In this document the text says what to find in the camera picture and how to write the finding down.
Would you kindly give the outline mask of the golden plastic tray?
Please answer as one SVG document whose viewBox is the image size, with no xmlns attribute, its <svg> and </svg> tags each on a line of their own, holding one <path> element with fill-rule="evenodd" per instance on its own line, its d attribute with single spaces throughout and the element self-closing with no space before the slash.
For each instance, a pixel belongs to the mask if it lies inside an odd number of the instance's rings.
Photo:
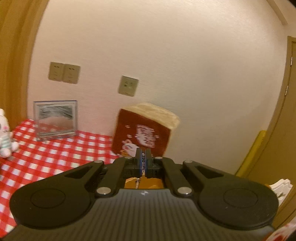
<svg viewBox="0 0 296 241">
<path fill-rule="evenodd" d="M 164 189 L 164 185 L 161 179 L 142 176 L 126 179 L 125 189 Z"/>
</svg>

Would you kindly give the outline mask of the lucky cat toast cushion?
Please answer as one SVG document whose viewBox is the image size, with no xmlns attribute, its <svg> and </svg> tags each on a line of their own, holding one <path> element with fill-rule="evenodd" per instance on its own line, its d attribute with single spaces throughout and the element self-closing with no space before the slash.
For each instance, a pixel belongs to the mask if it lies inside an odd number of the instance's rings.
<svg viewBox="0 0 296 241">
<path fill-rule="evenodd" d="M 124 107 L 117 117 L 111 150 L 121 157 L 134 157 L 137 148 L 148 148 L 152 155 L 163 156 L 179 124 L 176 114 L 151 103 Z"/>
</svg>

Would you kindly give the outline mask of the silver framed sand picture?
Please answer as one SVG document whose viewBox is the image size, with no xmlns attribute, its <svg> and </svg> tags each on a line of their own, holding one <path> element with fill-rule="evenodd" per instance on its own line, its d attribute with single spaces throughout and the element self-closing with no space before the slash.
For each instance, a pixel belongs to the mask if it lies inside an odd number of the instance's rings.
<svg viewBox="0 0 296 241">
<path fill-rule="evenodd" d="M 76 100 L 35 101 L 34 122 L 37 140 L 76 136 L 77 104 Z"/>
</svg>

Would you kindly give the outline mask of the red white checkered tablecloth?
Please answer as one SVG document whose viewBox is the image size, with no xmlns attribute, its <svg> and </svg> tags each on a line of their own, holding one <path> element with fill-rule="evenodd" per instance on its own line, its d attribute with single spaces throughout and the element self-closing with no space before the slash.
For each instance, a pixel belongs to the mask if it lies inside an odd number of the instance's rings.
<svg viewBox="0 0 296 241">
<path fill-rule="evenodd" d="M 76 168 L 91 161 L 110 164 L 112 138 L 78 131 L 72 138 L 49 141 L 36 139 L 33 120 L 23 121 L 14 131 L 19 150 L 1 159 L 1 236 L 16 225 L 9 208 L 11 195 L 22 186 Z"/>
</svg>

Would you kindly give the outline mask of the white bunny plush toy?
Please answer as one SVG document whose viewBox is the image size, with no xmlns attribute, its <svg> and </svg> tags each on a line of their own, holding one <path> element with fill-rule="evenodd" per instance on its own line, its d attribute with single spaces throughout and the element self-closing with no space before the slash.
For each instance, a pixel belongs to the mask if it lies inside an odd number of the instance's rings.
<svg viewBox="0 0 296 241">
<path fill-rule="evenodd" d="M 13 133 L 10 130 L 8 119 L 4 110 L 1 108 L 1 157 L 9 158 L 13 152 L 19 149 L 17 141 L 13 140 Z"/>
</svg>

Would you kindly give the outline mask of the brown wooden door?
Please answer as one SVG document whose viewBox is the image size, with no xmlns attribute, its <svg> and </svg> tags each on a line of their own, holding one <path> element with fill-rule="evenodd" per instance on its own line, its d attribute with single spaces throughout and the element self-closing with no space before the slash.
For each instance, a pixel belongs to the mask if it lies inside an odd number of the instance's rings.
<svg viewBox="0 0 296 241">
<path fill-rule="evenodd" d="M 243 174 L 261 184 L 295 185 L 295 38 L 287 38 L 285 72 L 273 117 L 254 160 Z"/>
</svg>

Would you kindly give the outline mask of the white stool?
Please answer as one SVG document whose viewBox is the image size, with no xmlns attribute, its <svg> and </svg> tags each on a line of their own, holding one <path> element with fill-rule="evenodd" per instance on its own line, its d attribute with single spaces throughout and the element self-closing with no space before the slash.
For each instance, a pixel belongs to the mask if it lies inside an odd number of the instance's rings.
<svg viewBox="0 0 296 241">
<path fill-rule="evenodd" d="M 276 194 L 279 206 L 283 204 L 293 189 L 293 185 L 289 179 L 280 179 L 276 183 L 271 185 L 266 184 L 266 186 Z"/>
</svg>

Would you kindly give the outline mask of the wooden headboard panel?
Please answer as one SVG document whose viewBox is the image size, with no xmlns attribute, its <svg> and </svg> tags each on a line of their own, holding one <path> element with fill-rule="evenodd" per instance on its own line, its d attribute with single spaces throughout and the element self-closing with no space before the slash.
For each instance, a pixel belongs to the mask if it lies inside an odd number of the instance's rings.
<svg viewBox="0 0 296 241">
<path fill-rule="evenodd" d="M 48 1 L 1 1 L 1 108 L 11 128 L 27 118 L 28 79 Z"/>
</svg>

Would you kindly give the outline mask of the right wall data socket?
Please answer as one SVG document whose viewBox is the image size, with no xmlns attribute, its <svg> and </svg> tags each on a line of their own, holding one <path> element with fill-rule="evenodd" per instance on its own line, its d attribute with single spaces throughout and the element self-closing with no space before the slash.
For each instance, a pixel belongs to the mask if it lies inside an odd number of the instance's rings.
<svg viewBox="0 0 296 241">
<path fill-rule="evenodd" d="M 137 89 L 138 79 L 122 76 L 118 88 L 118 93 L 134 97 Z"/>
</svg>

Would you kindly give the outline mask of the left double wall socket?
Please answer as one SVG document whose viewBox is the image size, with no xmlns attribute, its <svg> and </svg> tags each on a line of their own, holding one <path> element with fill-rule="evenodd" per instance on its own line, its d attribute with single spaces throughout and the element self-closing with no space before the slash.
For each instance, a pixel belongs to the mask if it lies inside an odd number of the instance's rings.
<svg viewBox="0 0 296 241">
<path fill-rule="evenodd" d="M 64 73 L 64 64 L 51 62 L 49 68 L 48 79 L 54 81 L 62 81 Z"/>
</svg>

